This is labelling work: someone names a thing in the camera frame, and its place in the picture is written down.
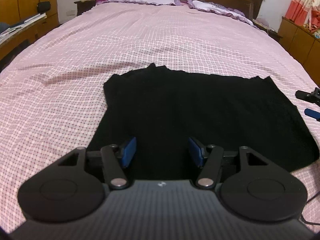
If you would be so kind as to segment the black garment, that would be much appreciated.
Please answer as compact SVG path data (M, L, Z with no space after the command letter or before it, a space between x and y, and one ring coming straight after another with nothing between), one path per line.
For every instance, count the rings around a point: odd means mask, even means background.
M297 107L270 77L186 73L154 64L113 75L105 112L88 150L136 138L135 179L189 179L189 138L234 151L248 146L285 170L319 159Z

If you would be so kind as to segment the wooden side cabinet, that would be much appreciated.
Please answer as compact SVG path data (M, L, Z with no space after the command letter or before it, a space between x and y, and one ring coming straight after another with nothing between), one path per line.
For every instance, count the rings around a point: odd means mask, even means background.
M311 79L319 86L320 47L315 38L305 28L282 17L278 30L279 44L298 61Z

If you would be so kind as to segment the orange pink curtain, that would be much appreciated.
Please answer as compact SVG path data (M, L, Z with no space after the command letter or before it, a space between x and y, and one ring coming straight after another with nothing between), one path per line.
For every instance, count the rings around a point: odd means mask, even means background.
M308 25L310 33L319 30L319 0L291 0L285 18L298 26Z

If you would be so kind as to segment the pink checked bed sheet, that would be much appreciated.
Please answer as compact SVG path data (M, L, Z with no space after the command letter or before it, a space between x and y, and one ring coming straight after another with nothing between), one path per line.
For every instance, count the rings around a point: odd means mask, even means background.
M105 3L22 51L1 72L1 227L24 222L20 185L77 146L87 146L107 107L113 74L151 63L191 73L271 77L295 97L315 83L265 32L180 6Z

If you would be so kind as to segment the right purple ruffled pillow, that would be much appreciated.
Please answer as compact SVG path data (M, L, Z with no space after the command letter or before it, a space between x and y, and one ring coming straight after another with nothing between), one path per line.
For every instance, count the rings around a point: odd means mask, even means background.
M223 5L212 3L212 2L201 2L198 0L187 0L189 8L196 9L202 12L210 12L220 16L230 17L234 20L246 23L250 26L254 26L253 22L249 20L243 12L237 9L226 8Z

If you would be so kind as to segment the wooden desk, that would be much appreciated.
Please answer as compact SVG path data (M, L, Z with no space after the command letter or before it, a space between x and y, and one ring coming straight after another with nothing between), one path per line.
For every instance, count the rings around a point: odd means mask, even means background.
M23 42L34 43L59 25L58 14L43 17L1 38L1 60Z

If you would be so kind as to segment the books on desk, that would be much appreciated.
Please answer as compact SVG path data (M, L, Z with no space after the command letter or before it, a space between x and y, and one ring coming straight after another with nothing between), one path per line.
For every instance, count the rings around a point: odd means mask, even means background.
M39 23L42 20L45 20L46 18L47 18L47 14L44 12L42 14L34 15L20 23L16 23L10 26L9 28L7 28L5 31L1 33L1 44L4 44L14 35L22 31L25 31L27 28L31 27L34 24Z

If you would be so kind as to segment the dark wooden nightstand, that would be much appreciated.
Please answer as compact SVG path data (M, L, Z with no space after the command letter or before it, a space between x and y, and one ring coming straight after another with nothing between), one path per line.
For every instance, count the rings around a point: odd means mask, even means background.
M74 2L77 6L77 16L91 10L96 5L96 0L85 0Z

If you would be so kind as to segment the black pouch on desk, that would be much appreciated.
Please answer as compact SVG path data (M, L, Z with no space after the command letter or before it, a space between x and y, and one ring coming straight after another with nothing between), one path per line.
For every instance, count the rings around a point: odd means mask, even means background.
M37 4L37 12L42 14L48 12L51 9L51 3L49 1L39 2Z

